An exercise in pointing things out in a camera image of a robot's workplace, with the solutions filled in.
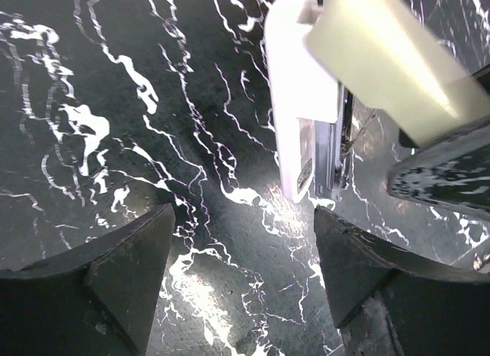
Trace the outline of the beige stapler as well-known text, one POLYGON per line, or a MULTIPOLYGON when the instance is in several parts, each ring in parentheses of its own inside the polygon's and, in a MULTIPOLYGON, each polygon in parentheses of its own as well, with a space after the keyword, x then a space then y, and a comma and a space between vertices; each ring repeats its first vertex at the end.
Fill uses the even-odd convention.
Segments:
POLYGON ((283 194, 332 189, 344 94, 419 147, 488 115, 489 97, 403 0, 275 0, 264 26, 283 194))

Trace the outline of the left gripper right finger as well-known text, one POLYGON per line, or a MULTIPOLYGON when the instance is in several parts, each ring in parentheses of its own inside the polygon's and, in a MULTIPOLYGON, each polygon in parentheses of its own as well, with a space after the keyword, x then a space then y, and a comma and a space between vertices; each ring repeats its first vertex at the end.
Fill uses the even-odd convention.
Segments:
POLYGON ((318 207, 328 307, 346 355, 487 355, 489 276, 405 250, 318 207))

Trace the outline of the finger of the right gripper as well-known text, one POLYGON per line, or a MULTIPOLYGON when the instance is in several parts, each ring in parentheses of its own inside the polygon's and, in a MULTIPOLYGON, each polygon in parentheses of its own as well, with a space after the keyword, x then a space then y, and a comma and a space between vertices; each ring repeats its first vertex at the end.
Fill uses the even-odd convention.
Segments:
POLYGON ((403 147, 417 153, 387 174, 389 195, 489 219, 489 118, 461 126, 419 149, 403 131, 403 147))

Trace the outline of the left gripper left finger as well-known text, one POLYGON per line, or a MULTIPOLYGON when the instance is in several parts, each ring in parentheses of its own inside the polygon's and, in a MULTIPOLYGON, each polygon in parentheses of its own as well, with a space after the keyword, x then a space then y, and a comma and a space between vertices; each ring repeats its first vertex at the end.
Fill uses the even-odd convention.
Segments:
POLYGON ((163 204, 95 240, 1 272, 3 355, 144 355, 175 212, 163 204))

